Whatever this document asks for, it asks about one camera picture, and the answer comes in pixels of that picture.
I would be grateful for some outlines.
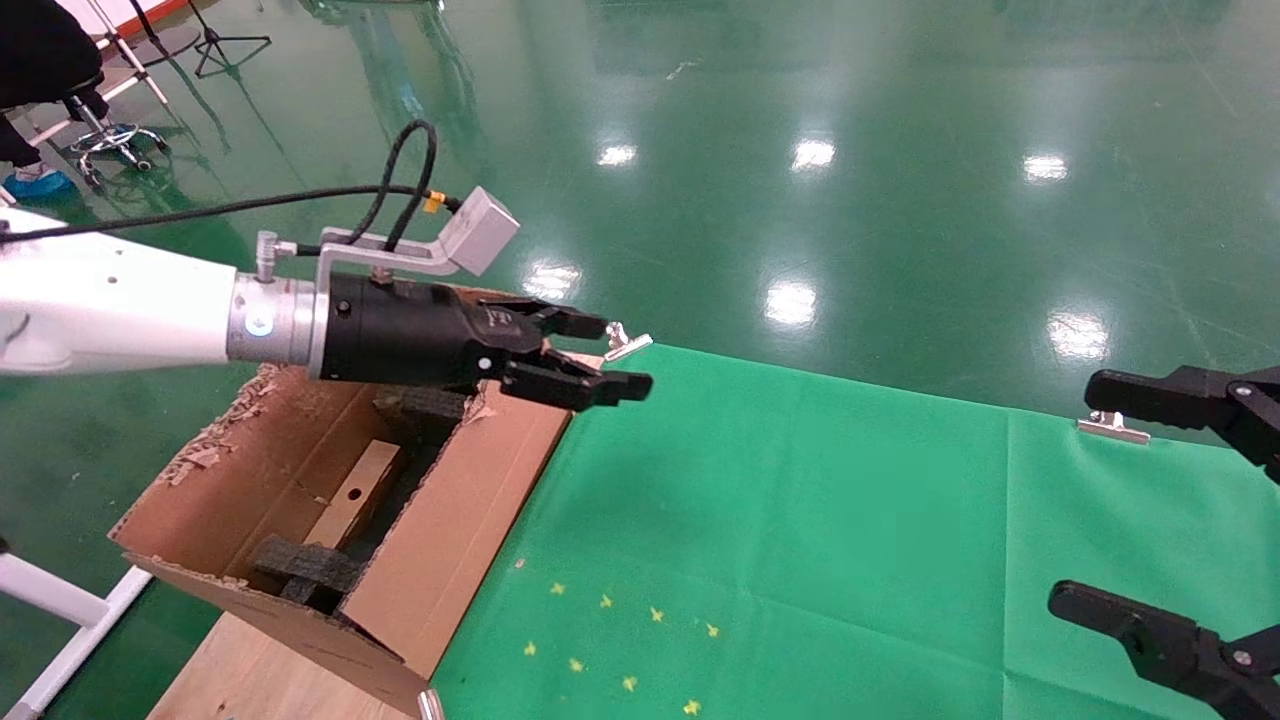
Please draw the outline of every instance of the green cloth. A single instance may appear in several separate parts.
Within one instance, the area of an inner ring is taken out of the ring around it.
[[[433,680],[451,720],[1208,719],[1050,588],[1280,621],[1277,492],[1229,450],[672,347],[625,366],[653,396],[564,434]]]

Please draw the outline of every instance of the wooden block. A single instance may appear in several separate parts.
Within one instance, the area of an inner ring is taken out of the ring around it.
[[[390,486],[390,479],[404,466],[404,459],[406,454],[398,446],[376,439],[370,442],[303,544],[340,548],[347,538],[358,534]]]

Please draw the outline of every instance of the yellow connector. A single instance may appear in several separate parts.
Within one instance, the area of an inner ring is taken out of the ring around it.
[[[426,202],[422,205],[422,211],[431,213],[434,215],[443,204],[444,204],[444,193],[433,190],[430,195],[426,196]]]

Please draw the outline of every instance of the wooden table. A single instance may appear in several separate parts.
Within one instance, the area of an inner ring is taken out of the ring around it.
[[[223,615],[147,720],[415,720]]]

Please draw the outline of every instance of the open cardboard box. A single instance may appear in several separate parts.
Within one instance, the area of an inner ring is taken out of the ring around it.
[[[376,387],[264,366],[111,530],[125,557],[396,708],[415,698],[559,441],[570,413],[484,383],[338,611],[269,594],[269,534],[302,542],[372,439]]]

